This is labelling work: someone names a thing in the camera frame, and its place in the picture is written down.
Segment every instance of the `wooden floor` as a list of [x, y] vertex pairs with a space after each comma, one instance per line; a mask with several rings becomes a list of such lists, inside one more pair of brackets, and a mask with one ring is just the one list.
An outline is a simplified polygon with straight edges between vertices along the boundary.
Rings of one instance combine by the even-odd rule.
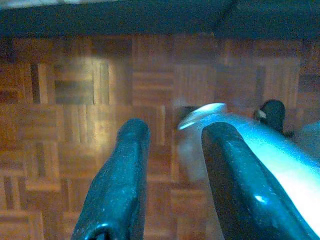
[[0, 40], [0, 239], [69, 239], [128, 119], [151, 130], [146, 240], [213, 239], [176, 153], [179, 107], [268, 99], [285, 131], [320, 119], [320, 42], [128, 35]]

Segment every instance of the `parquet floor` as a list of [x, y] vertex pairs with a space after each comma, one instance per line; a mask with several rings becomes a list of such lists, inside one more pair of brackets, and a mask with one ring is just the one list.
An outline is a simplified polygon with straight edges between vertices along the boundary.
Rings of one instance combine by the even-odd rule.
[[320, 119], [320, 42], [125, 35], [0, 40], [0, 239], [69, 239], [118, 128], [151, 130], [146, 240], [215, 239], [206, 194], [179, 165], [179, 108], [252, 116], [281, 100], [285, 130]]

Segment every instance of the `blue-green object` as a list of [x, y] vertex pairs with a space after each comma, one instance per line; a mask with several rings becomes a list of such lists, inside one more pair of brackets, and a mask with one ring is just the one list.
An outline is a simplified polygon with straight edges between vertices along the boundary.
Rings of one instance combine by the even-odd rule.
[[202, 147], [226, 240], [319, 240], [234, 126], [206, 126]]
[[93, 179], [71, 240], [142, 240], [150, 131], [131, 119], [118, 131], [115, 149]]

